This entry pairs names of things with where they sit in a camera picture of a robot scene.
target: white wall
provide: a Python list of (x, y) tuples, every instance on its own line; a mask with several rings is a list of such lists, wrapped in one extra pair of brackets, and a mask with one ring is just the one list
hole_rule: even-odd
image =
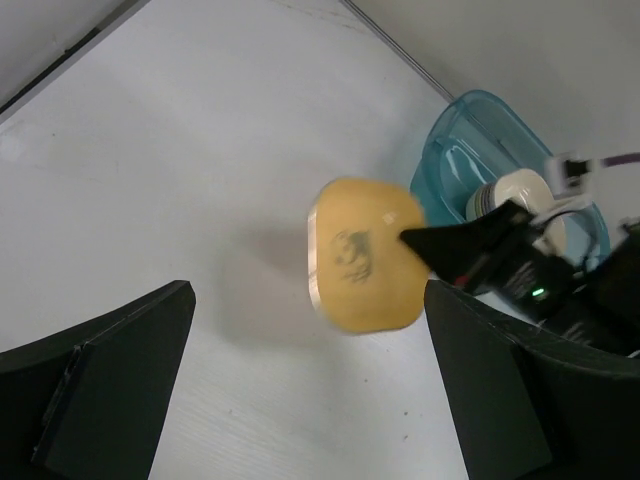
[[(552, 150), (640, 151), (637, 0), (355, 3), (454, 95), (496, 93)], [(610, 231), (640, 215), (638, 183), (640, 165), (597, 176)]]
[(122, 0), (0, 0), (0, 106)]

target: transparent blue lid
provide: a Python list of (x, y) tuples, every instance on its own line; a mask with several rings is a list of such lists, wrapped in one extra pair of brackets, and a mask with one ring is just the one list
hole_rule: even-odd
[[(428, 225), (463, 223), (467, 200), (481, 185), (520, 168), (544, 176), (544, 162), (551, 155), (506, 103), (491, 93), (474, 90), (451, 103), (436, 121), (411, 181), (411, 192), (420, 200)], [(588, 213), (597, 224), (595, 256), (604, 258), (611, 250), (607, 227), (595, 205)], [(574, 262), (581, 259), (589, 243), (584, 221), (577, 215), (565, 217), (565, 255)]]

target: white table surface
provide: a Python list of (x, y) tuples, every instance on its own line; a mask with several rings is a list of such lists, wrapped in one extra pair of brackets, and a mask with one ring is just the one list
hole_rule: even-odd
[(0, 125), (0, 351), (188, 279), (151, 478), (467, 478), (424, 318), (307, 291), (317, 192), (408, 185), (444, 107), (336, 0), (153, 0)]

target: blue plastic container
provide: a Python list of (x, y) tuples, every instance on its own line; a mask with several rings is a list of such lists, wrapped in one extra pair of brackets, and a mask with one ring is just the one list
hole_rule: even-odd
[[(419, 198), (430, 226), (463, 223), (467, 200), (481, 185), (520, 168), (544, 176), (544, 162), (551, 155), (506, 103), (474, 90), (451, 103), (436, 121), (411, 181), (411, 192)], [(606, 257), (611, 250), (607, 227), (595, 205), (589, 213), (598, 230), (595, 255)], [(589, 241), (585, 220), (575, 215), (564, 218), (565, 255), (577, 262)]]

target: purple cable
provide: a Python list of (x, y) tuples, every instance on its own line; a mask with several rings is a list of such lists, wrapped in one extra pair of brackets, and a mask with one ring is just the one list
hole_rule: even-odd
[(604, 168), (628, 165), (630, 163), (640, 163), (640, 153), (625, 153), (624, 155), (617, 155), (602, 160), (602, 166)]

